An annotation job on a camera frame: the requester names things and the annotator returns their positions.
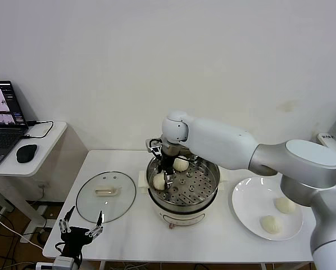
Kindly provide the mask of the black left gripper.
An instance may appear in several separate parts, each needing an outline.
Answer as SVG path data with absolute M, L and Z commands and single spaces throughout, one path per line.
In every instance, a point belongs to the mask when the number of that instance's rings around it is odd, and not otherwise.
M 61 240 L 65 243 L 61 255 L 63 257 L 78 258 L 81 255 L 83 246 L 92 242 L 103 231 L 103 216 L 100 211 L 96 226 L 93 229 L 70 227 L 69 220 L 74 212 L 73 206 L 64 216 L 59 220 L 59 228 L 61 232 Z

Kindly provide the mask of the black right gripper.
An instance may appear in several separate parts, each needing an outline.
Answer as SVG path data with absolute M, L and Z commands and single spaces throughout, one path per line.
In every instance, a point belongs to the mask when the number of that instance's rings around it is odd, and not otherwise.
M 161 165 L 157 167 L 157 173 L 162 171 L 165 173 L 165 187 L 170 187 L 173 184 L 175 178 L 173 163 L 175 160 L 175 155 L 169 155 L 162 151 Z

